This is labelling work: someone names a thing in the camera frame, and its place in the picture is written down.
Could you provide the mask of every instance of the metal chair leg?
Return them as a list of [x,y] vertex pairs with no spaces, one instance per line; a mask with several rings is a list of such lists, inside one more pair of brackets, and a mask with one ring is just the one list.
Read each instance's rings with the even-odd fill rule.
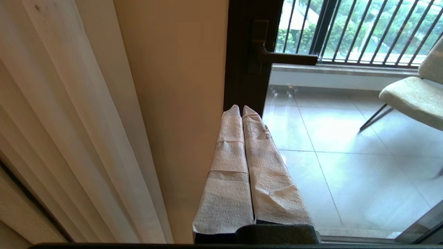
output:
[[362,132],[363,130],[365,130],[366,128],[368,128],[369,126],[371,126],[373,123],[375,123],[377,120],[381,119],[384,115],[388,114],[389,112],[391,112],[392,110],[394,110],[394,108],[389,108],[388,110],[386,110],[384,113],[380,114],[378,117],[377,115],[386,107],[388,106],[388,104],[384,104],[378,111],[376,111],[374,113],[374,115],[372,115],[372,117],[370,117],[368,119],[368,121],[366,121],[366,123],[364,123],[361,127],[360,127],[360,132]]

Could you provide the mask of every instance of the beige wall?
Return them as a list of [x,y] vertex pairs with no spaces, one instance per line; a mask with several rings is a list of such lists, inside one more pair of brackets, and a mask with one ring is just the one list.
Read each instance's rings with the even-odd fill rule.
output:
[[195,215],[223,107],[228,0],[115,0],[176,243]]

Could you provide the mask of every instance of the chair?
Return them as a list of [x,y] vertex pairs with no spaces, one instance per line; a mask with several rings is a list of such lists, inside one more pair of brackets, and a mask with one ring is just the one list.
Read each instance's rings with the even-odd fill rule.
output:
[[[360,127],[363,131],[393,109],[443,131],[443,89],[432,86],[424,79],[443,85],[443,38],[431,49],[418,68],[421,78],[408,77],[385,87],[379,95],[385,104]],[[386,107],[387,111],[379,113]],[[443,175],[443,168],[438,176]]]

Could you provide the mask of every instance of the balcony railing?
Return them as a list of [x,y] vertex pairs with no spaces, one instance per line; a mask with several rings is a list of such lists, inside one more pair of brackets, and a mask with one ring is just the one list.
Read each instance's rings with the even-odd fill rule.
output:
[[285,0],[276,52],[417,67],[443,35],[442,0]]

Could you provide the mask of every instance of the green foliage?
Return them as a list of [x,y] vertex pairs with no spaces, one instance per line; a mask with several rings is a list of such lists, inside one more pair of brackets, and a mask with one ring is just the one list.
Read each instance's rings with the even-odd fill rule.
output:
[[[380,42],[380,39],[382,38],[383,34],[388,28],[388,23],[394,14],[394,10],[397,7],[398,1],[394,0],[388,1],[384,10],[380,15],[380,19],[378,20],[377,23],[375,23],[375,20],[383,4],[383,0],[373,0],[369,7],[368,13],[363,19],[363,23],[361,24],[361,29],[355,38],[355,43],[352,44],[352,41],[357,32],[357,28],[363,18],[367,2],[368,0],[358,0],[354,7],[354,10],[350,13],[353,0],[341,1],[341,4],[337,12],[337,17],[334,23],[332,24],[332,30],[329,40],[327,42],[325,56],[329,57],[334,54],[337,45],[339,43],[340,37],[342,36],[343,28],[345,26],[346,19],[349,14],[351,14],[350,21],[346,27],[346,31],[344,33],[342,42],[340,44],[337,56],[339,58],[343,57],[350,50],[358,51],[360,53],[367,39],[369,39],[369,42],[365,52],[366,53],[375,52],[375,49]],[[411,10],[413,2],[414,2],[413,0],[403,1],[399,11],[397,12],[395,18],[393,19],[392,25],[388,29],[386,37],[383,40],[383,43],[381,44],[379,53],[386,53],[393,45],[393,41],[397,36],[397,32],[403,26],[405,17],[408,15],[409,11]],[[310,8],[311,10],[319,14],[321,11],[322,4],[323,0],[311,0]],[[419,20],[422,17],[427,4],[428,2],[425,0],[419,1],[419,4],[417,4],[417,6],[414,8],[409,21],[406,22],[403,32],[400,34],[398,41],[393,47],[392,53],[400,53],[404,49],[409,39],[411,40],[410,45],[407,47],[405,53],[406,54],[415,53],[418,45],[421,42],[421,39],[427,33],[429,27],[432,25],[432,23],[434,22],[435,18],[438,15],[438,11],[435,10],[429,11],[425,16],[422,24],[419,26],[415,35],[412,36],[413,30],[415,29],[416,25],[419,23]],[[442,19],[443,17],[440,18],[438,24],[432,30],[431,34],[429,35],[427,41],[424,43],[419,54],[426,55],[431,49],[431,47],[434,45],[435,41],[438,39],[438,36],[443,32],[443,25],[441,25]],[[303,31],[303,35],[300,42],[300,48],[299,48],[299,53],[302,54],[307,54],[309,52],[309,48],[311,46],[312,38],[314,36],[316,28],[315,23],[311,23],[309,25],[308,23],[306,24],[307,25]],[[369,32],[373,27],[373,25],[375,25],[374,31],[372,35],[369,36]],[[299,35],[300,35],[299,30],[290,30],[285,50],[286,53],[295,53],[299,41]],[[279,30],[279,35],[276,45],[277,51],[279,49],[280,52],[283,51],[285,37],[286,37],[286,30],[283,29]]]

